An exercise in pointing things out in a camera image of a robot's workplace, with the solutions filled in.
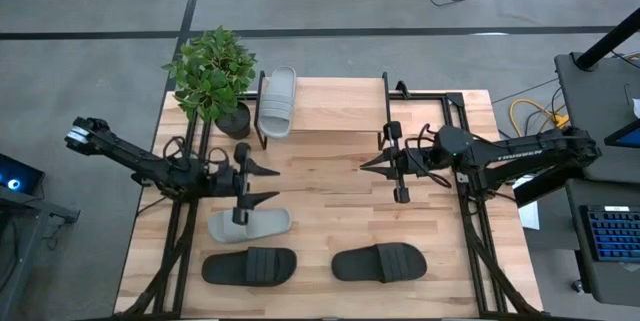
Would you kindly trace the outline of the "grey slide sandal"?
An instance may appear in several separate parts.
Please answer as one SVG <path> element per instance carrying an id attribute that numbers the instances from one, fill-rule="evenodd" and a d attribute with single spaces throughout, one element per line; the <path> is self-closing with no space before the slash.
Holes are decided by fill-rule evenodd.
<path id="1" fill-rule="evenodd" d="M 289 66 L 275 68 L 261 93 L 258 128 L 269 138 L 289 136 L 293 124 L 297 87 L 296 71 Z"/>
<path id="2" fill-rule="evenodd" d="M 232 216 L 233 210 L 229 209 L 214 213 L 208 219 L 208 231 L 214 240 L 233 244 L 275 236 L 288 232 L 292 223 L 286 208 L 249 210 L 246 225 L 234 223 Z"/>

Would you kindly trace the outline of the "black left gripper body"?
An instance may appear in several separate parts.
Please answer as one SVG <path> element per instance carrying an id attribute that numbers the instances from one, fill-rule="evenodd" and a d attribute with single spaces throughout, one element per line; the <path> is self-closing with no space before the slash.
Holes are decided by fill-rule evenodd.
<path id="1" fill-rule="evenodd" d="M 233 159 L 239 165 L 239 169 L 231 165 L 229 156 L 223 149 L 214 148 L 214 151 L 220 151 L 224 158 L 210 162 L 216 167 L 216 170 L 207 176 L 207 196 L 235 197 L 236 205 L 232 209 L 232 222 L 245 226 L 249 221 L 248 210 L 251 207 L 246 196 L 251 147 L 245 142 L 240 142 L 235 146 Z"/>

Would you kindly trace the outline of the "black metal stand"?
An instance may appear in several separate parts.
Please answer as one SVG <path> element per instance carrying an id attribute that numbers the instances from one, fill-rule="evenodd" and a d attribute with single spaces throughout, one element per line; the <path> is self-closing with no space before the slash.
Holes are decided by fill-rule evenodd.
<path id="1" fill-rule="evenodd" d="M 62 224 L 73 224 L 79 215 L 79 210 L 51 203 L 44 196 L 32 197 L 0 186 L 0 243 L 6 232 L 11 234 L 8 263 L 0 267 L 0 321 L 9 321 L 14 314 L 49 220 L 58 217 Z"/>

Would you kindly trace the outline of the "black monitor blue screen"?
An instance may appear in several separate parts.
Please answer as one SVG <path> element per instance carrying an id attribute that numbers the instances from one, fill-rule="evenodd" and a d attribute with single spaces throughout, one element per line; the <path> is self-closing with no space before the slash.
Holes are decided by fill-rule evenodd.
<path id="1" fill-rule="evenodd" d="M 640 119 L 610 134 L 604 143 L 607 146 L 640 149 Z"/>

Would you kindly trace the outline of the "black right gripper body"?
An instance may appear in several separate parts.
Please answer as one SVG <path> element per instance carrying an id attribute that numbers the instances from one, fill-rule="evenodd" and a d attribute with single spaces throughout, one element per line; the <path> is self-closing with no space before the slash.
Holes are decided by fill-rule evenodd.
<path id="1" fill-rule="evenodd" d="M 421 141 L 425 139 L 425 132 L 430 128 L 426 123 L 420 130 L 417 137 L 407 138 L 404 141 L 405 147 L 399 148 L 399 140 L 402 138 L 401 124 L 399 121 L 391 121 L 384 126 L 384 135 L 389 139 L 390 147 L 387 150 L 390 170 L 387 178 L 395 181 L 393 190 L 394 201 L 396 203 L 409 203 L 411 201 L 409 189 L 405 184 L 406 174 L 415 174 L 417 177 L 429 177 L 436 180 L 435 174 L 427 169 L 421 151 Z"/>

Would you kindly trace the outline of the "grey desk top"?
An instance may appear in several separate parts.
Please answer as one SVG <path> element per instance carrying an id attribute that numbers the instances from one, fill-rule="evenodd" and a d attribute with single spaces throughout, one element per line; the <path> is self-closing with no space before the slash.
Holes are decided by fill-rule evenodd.
<path id="1" fill-rule="evenodd" d="M 608 146 L 609 135 L 637 120 L 640 62 L 604 58 L 590 71 L 579 69 L 571 54 L 554 58 L 571 125 L 587 131 L 601 156 L 583 169 L 594 181 L 640 184 L 640 148 Z"/>
<path id="2" fill-rule="evenodd" d="M 640 207 L 640 188 L 570 180 L 566 193 L 579 244 L 577 259 L 585 291 L 601 303 L 640 307 L 640 263 L 596 261 L 579 211 L 583 205 Z"/>

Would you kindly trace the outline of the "black slanted beam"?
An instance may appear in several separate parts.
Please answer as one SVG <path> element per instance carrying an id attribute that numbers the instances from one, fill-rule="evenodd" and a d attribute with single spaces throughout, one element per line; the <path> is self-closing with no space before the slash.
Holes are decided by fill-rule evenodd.
<path id="1" fill-rule="evenodd" d="M 526 206 L 542 196 L 564 186 L 574 175 L 572 166 L 538 165 L 533 162 L 516 161 L 517 176 L 533 174 L 534 178 L 514 189 L 518 207 Z"/>

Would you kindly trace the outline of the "wooden shelf black metal legs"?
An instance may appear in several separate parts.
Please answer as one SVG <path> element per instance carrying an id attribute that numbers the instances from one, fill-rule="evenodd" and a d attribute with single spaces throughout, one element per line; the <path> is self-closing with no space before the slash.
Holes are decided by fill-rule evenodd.
<path id="1" fill-rule="evenodd" d="M 258 128 L 260 97 L 270 75 L 260 74 L 256 91 L 254 128 L 262 148 L 267 147 L 269 140 L 275 139 L 266 137 Z M 379 133 L 383 125 L 389 121 L 389 87 L 386 73 L 377 78 L 297 75 L 295 110 L 290 134 L 297 131 Z"/>

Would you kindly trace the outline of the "white paper sheet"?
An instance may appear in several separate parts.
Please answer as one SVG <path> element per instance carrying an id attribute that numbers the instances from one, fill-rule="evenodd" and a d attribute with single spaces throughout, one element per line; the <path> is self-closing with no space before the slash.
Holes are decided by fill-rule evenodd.
<path id="1" fill-rule="evenodd" d="M 516 191 L 523 184 L 531 181 L 533 179 L 532 175 L 524 175 L 517 179 L 513 185 L 513 190 Z M 533 201 L 530 204 L 525 206 L 519 206 L 519 217 L 521 221 L 521 225 L 523 228 L 531 229 L 531 230 L 539 230 L 540 229 L 540 219 L 539 219 L 539 209 L 538 202 Z"/>

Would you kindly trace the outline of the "black pole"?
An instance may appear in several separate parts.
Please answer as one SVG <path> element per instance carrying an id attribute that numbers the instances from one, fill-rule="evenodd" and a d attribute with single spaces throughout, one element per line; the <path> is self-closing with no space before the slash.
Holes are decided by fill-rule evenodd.
<path id="1" fill-rule="evenodd" d="M 573 56 L 574 64 L 583 71 L 591 71 L 607 54 L 640 30 L 640 7 L 609 31 L 587 51 Z"/>

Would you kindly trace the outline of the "black backlit keyboard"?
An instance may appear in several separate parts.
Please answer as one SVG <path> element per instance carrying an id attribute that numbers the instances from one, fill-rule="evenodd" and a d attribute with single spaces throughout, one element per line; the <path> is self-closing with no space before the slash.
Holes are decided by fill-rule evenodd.
<path id="1" fill-rule="evenodd" d="M 640 263 L 640 207 L 579 207 L 589 249 L 598 262 Z"/>

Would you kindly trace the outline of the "black computer blue light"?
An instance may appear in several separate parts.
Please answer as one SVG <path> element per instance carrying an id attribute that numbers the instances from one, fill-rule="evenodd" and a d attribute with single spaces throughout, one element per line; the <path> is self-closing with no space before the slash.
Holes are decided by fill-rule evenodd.
<path id="1" fill-rule="evenodd" d="M 0 186 L 35 196 L 44 176 L 43 171 L 0 153 Z"/>

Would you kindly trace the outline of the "black slide sandal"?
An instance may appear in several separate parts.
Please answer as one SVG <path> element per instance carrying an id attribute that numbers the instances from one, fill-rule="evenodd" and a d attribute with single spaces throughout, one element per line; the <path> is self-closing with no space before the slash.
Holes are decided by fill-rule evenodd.
<path id="1" fill-rule="evenodd" d="M 341 251 L 332 258 L 331 269 L 340 281 L 392 283 L 419 279 L 428 265 L 416 247 L 391 242 Z"/>
<path id="2" fill-rule="evenodd" d="M 288 281 L 297 268 L 297 255 L 288 248 L 249 247 L 205 259 L 203 279 L 216 285 L 274 287 Z"/>

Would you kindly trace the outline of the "green plant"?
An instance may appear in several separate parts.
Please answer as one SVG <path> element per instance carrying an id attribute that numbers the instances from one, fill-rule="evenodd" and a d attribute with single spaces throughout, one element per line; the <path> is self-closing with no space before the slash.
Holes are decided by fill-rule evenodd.
<path id="1" fill-rule="evenodd" d="M 176 82 L 174 98 L 188 118 L 212 122 L 241 140 L 251 130 L 251 113 L 242 99 L 255 78 L 255 64 L 255 54 L 239 37 L 218 27 L 188 39 L 162 68 Z"/>

